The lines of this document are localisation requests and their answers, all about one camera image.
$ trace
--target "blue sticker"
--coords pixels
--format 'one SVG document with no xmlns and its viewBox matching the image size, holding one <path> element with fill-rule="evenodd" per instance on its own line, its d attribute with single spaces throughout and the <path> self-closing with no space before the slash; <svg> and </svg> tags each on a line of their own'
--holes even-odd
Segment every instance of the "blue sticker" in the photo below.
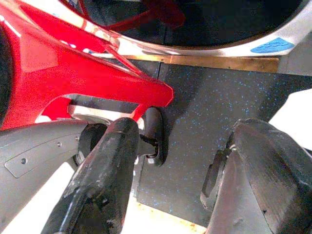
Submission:
<svg viewBox="0 0 312 234">
<path fill-rule="evenodd" d="M 283 50 L 288 50 L 294 47 L 294 44 L 283 40 L 282 38 L 276 38 L 274 40 L 271 40 L 268 43 L 265 43 L 263 45 L 260 45 L 254 49 L 251 50 L 251 52 L 254 53 L 273 53 L 273 52 L 279 52 Z"/>
</svg>

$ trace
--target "wooden floor edge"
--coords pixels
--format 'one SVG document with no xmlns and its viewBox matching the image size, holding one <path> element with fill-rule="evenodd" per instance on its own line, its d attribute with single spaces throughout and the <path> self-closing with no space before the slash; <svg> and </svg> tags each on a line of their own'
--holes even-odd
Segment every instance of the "wooden floor edge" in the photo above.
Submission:
<svg viewBox="0 0 312 234">
<path fill-rule="evenodd" d="M 159 61 L 166 64 L 188 65 L 209 68 L 232 69 L 240 71 L 256 71 L 276 73 L 279 58 L 259 57 L 201 57 L 201 56 L 167 56 L 138 55 L 124 56 L 127 59 Z"/>
</svg>

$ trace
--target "red plastic panel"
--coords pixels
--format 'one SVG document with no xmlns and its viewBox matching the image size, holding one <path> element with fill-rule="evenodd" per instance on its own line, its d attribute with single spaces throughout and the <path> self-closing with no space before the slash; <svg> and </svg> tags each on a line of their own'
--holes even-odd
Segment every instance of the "red plastic panel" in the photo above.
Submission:
<svg viewBox="0 0 312 234">
<path fill-rule="evenodd" d="M 68 102 L 57 100 L 56 105 L 52 101 L 66 94 L 138 103 L 139 109 L 133 113 L 135 119 L 148 107 L 164 107 L 173 99 L 170 86 L 149 78 L 130 63 L 128 65 L 134 72 L 80 51 L 84 42 L 89 49 L 91 46 L 100 50 L 110 46 L 111 49 L 108 42 L 99 41 L 99 38 L 60 19 L 22 5 L 32 20 L 21 11 L 20 2 L 0 3 L 0 15 L 4 17 L 0 25 L 10 42 L 14 61 L 13 88 L 2 129 L 34 123 L 50 103 L 55 106 L 49 107 L 45 113 L 53 119 L 64 117 Z M 74 39 L 75 33 L 78 35 L 74 41 L 76 49 L 59 41 Z"/>
</svg>

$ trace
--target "bolt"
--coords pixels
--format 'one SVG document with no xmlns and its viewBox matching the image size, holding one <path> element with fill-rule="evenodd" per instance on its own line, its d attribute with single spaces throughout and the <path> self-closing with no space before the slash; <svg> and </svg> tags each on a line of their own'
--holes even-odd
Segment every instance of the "bolt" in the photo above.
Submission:
<svg viewBox="0 0 312 234">
<path fill-rule="evenodd" d="M 154 160 L 154 158 L 147 158 L 147 163 L 148 164 L 155 164 L 155 160 Z"/>
<path fill-rule="evenodd" d="M 26 163 L 27 163 L 27 159 L 22 158 L 20 162 L 21 162 L 22 164 L 26 164 Z"/>
</svg>

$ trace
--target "black metal bracket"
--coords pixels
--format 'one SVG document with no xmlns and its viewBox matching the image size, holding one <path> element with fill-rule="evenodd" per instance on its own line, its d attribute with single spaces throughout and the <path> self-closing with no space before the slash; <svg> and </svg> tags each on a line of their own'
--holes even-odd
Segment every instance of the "black metal bracket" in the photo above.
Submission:
<svg viewBox="0 0 312 234">
<path fill-rule="evenodd" d="M 144 117 L 144 134 L 140 134 L 138 155 L 144 156 L 148 164 L 161 166 L 164 163 L 163 120 L 160 110 L 149 108 Z"/>
<path fill-rule="evenodd" d="M 214 209 L 219 184 L 221 182 L 227 157 L 230 153 L 230 149 L 218 150 L 215 154 L 213 163 L 209 165 L 200 193 L 200 201 L 204 208 L 210 212 Z"/>
</svg>

